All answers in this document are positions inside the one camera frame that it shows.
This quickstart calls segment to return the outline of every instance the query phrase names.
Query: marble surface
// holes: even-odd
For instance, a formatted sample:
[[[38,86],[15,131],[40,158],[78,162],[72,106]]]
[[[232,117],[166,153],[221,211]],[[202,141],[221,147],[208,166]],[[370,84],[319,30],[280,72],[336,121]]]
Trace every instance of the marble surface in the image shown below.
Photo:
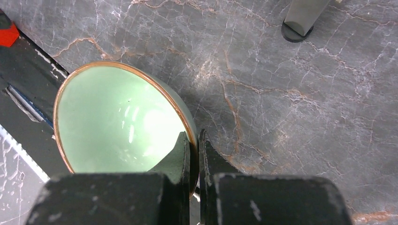
[[[69,72],[115,60],[175,89],[246,173],[331,179],[357,224],[398,223],[398,1],[332,1],[281,36],[288,0],[15,0],[0,8]]]

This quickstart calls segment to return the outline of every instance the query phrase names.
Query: red object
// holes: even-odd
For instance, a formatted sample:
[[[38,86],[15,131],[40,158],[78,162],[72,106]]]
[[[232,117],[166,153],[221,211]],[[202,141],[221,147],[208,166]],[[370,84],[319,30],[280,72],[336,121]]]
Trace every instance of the red object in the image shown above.
[[[19,37],[15,24],[0,9],[0,45],[11,47]]]

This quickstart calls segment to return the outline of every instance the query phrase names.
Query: bowl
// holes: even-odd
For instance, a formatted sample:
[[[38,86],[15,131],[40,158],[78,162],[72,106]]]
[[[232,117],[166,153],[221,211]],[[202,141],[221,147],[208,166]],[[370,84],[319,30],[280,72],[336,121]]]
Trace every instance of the bowl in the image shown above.
[[[191,143],[191,162],[198,162],[196,127],[179,95],[122,63],[83,65],[55,99],[55,140],[72,173],[147,172],[173,149],[182,131]],[[199,173],[198,163],[191,164],[191,173]]]

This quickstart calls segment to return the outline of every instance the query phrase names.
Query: gold bowl rim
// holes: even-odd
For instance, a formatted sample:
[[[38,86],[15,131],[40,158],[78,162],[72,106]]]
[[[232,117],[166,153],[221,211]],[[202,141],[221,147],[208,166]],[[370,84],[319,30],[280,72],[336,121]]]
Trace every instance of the gold bowl rim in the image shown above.
[[[180,117],[181,121],[184,124],[185,130],[187,131],[187,135],[189,137],[190,140],[192,140],[192,145],[193,145],[193,150],[191,148],[190,152],[191,152],[191,157],[195,157],[195,162],[197,162],[199,164],[199,153],[198,153],[198,147],[197,144],[195,142],[196,137],[194,135],[194,132],[192,131],[191,127],[189,126],[188,120],[186,119],[186,117],[183,114],[183,111],[180,109],[180,107],[178,107],[177,103],[175,102],[175,100],[169,95],[169,93],[162,88],[162,86],[157,83],[153,78],[151,78],[149,75],[147,75],[146,73],[144,73],[143,71],[134,68],[132,66],[129,66],[127,64],[124,63],[120,63],[120,62],[114,62],[114,61],[96,61],[96,62],[91,62],[91,63],[87,63],[84,64],[82,66],[80,66],[79,68],[77,68],[75,71],[73,71],[72,73],[70,73],[70,75],[63,81],[62,85],[60,86],[60,88],[58,89],[57,95],[55,96],[55,103],[54,103],[54,111],[53,111],[53,126],[54,126],[54,135],[55,135],[55,141],[57,142],[57,147],[58,150],[61,154],[62,160],[64,161],[66,167],[68,168],[68,170],[71,173],[75,173],[72,166],[70,165],[63,146],[62,146],[62,141],[60,138],[60,132],[58,130],[58,105],[59,102],[61,100],[61,96],[63,94],[63,91],[65,90],[65,87],[67,86],[67,84],[77,75],[79,75],[81,72],[90,69],[92,67],[115,67],[115,68],[119,68],[119,69],[123,69],[126,70],[128,72],[131,72],[139,77],[141,77],[142,79],[144,79],[146,82],[148,82],[149,84],[151,84],[157,91],[159,91],[167,100],[168,102],[171,104],[171,106],[174,108],[174,110],[176,111],[176,113],[178,114],[178,116]],[[192,187],[190,188],[190,196],[193,195],[193,193],[195,192],[195,188],[196,188],[196,184],[198,182],[198,177],[199,175],[196,176],[196,180],[194,183],[191,183],[190,181],[190,185],[192,185]]]

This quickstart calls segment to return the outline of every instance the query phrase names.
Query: marble veining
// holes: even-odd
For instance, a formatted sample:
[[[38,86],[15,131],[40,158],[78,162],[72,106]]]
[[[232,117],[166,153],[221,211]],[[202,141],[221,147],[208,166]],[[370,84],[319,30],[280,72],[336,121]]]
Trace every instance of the marble veining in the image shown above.
[[[23,225],[49,177],[0,125],[0,225]]]
[[[398,1],[332,1],[302,43],[288,0],[15,0],[7,15],[69,72],[95,60],[170,85],[246,173],[331,179],[357,224],[398,223]]]

